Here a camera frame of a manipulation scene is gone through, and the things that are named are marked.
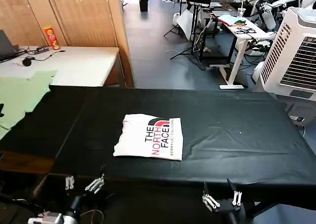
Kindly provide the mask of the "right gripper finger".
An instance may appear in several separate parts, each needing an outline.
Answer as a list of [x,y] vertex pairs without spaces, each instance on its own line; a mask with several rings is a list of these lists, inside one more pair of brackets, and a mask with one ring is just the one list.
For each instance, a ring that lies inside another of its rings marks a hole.
[[210,211],[217,210],[221,207],[220,203],[209,194],[206,182],[203,183],[202,201]]
[[241,206],[242,192],[237,190],[236,186],[230,181],[230,179],[227,179],[227,182],[234,193],[232,205]]

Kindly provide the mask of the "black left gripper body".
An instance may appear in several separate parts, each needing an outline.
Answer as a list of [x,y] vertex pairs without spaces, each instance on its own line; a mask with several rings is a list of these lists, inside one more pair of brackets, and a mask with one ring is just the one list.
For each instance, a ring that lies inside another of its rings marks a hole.
[[87,193],[83,196],[83,210],[97,209],[104,210],[109,204],[112,198],[114,198],[114,193],[100,190],[96,194]]

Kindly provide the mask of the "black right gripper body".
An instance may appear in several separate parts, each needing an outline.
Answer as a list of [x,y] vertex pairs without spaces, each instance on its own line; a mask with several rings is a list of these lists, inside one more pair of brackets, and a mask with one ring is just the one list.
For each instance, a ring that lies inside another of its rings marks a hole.
[[241,210],[241,206],[233,205],[233,199],[221,199],[217,200],[220,207],[212,208],[212,211],[219,213],[238,212]]

